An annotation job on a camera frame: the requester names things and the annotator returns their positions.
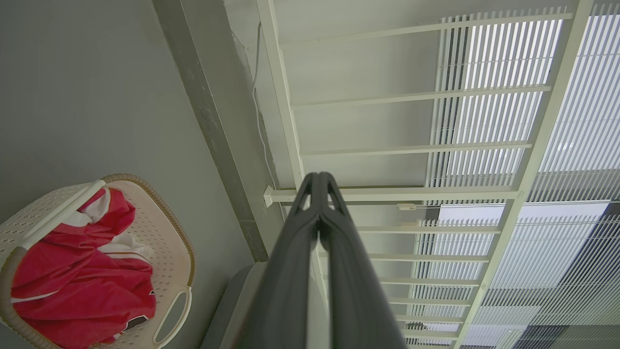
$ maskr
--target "beige plastic basket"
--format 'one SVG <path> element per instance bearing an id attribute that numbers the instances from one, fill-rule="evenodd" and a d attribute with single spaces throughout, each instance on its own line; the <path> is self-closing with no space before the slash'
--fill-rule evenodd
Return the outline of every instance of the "beige plastic basket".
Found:
<path id="1" fill-rule="evenodd" d="M 136 207 L 128 231 L 154 251 L 153 288 L 157 295 L 155 316 L 127 330 L 116 342 L 91 348 L 161 348 L 179 332 L 192 305 L 193 247 L 166 203 L 144 180 L 130 174 L 113 174 L 98 181 L 54 190 L 0 225 L 0 319 L 37 348 L 58 348 L 26 324 L 11 304 L 11 284 L 17 266 L 32 245 L 82 206 L 100 188 L 117 188 Z M 176 325 L 162 340 L 159 331 L 177 298 L 185 293 L 185 307 Z"/>

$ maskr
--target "basket handle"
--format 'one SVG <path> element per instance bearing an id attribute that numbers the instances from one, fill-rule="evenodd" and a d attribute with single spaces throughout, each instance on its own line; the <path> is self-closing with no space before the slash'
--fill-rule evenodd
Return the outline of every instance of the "basket handle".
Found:
<path id="1" fill-rule="evenodd" d="M 166 314 L 164 315 L 164 318 L 161 319 L 161 322 L 159 323 L 159 326 L 157 326 L 157 330 L 155 331 L 155 334 L 153 335 L 153 348 L 154 349 L 160 349 L 163 346 L 167 345 L 174 338 L 174 336 L 176 336 L 177 333 L 181 330 L 181 327 L 183 327 L 183 324 L 185 323 L 185 320 L 187 320 L 187 316 L 190 313 L 190 308 L 192 307 L 192 288 L 186 285 L 181 285 L 180 287 L 182 289 L 177 293 L 176 296 L 174 296 L 174 300 L 168 306 L 168 309 L 166 310 Z M 159 335 L 159 331 L 164 326 L 164 322 L 166 322 L 166 319 L 168 318 L 168 315 L 170 314 L 172 307 L 174 307 L 174 304 L 176 304 L 177 299 L 183 293 L 186 294 L 185 306 L 183 308 L 183 312 L 181 313 L 181 316 L 177 320 L 177 324 L 174 325 L 174 328 L 170 331 L 170 333 L 166 335 L 166 337 L 164 337 L 164 339 L 158 342 L 157 335 Z"/>

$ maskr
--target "gray floor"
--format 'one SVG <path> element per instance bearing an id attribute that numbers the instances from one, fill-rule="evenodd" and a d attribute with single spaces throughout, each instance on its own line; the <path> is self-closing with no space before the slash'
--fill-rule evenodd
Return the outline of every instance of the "gray floor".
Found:
<path id="1" fill-rule="evenodd" d="M 227 281 L 253 263 L 150 1 L 0 2 L 0 221 L 53 189 L 148 180 L 197 249 L 195 348 Z M 29 348 L 0 326 L 6 348 Z"/>

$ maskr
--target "white cable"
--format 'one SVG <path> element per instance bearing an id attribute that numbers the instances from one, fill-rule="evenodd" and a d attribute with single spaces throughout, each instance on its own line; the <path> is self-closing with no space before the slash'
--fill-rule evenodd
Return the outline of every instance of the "white cable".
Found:
<path id="1" fill-rule="evenodd" d="M 256 126 L 259 129 L 259 137 L 260 142 L 263 143 L 263 154 L 265 155 L 265 164 L 267 165 L 267 169 L 269 170 L 269 177 L 271 177 L 273 188 L 276 189 L 275 179 L 273 178 L 273 173 L 271 172 L 271 166 L 269 166 L 269 160 L 267 158 L 267 145 L 265 144 L 265 140 L 263 139 L 263 133 L 260 131 L 260 114 L 259 114 L 259 104 L 256 102 L 256 77 L 259 75 L 259 52 L 260 52 L 260 28 L 262 24 L 259 22 L 259 28 L 257 29 L 256 34 L 256 65 L 254 66 L 254 79 L 252 82 L 252 100 L 254 101 L 254 109 L 256 110 Z M 282 214 L 282 220 L 286 222 L 286 215 L 282 208 L 282 204 L 280 205 L 280 213 Z"/>

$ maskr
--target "red clothing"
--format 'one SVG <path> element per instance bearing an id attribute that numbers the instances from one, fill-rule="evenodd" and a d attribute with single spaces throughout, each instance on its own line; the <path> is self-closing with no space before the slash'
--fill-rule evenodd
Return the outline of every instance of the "red clothing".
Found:
<path id="1" fill-rule="evenodd" d="M 81 222 L 89 219 L 83 212 L 91 205 L 104 212 L 83 226 L 65 221 L 37 242 L 19 265 L 11 290 L 17 313 L 67 349 L 112 341 L 132 319 L 155 314 L 153 267 L 146 259 L 98 250 L 131 225 L 135 208 L 120 191 L 101 189 L 76 213 Z"/>

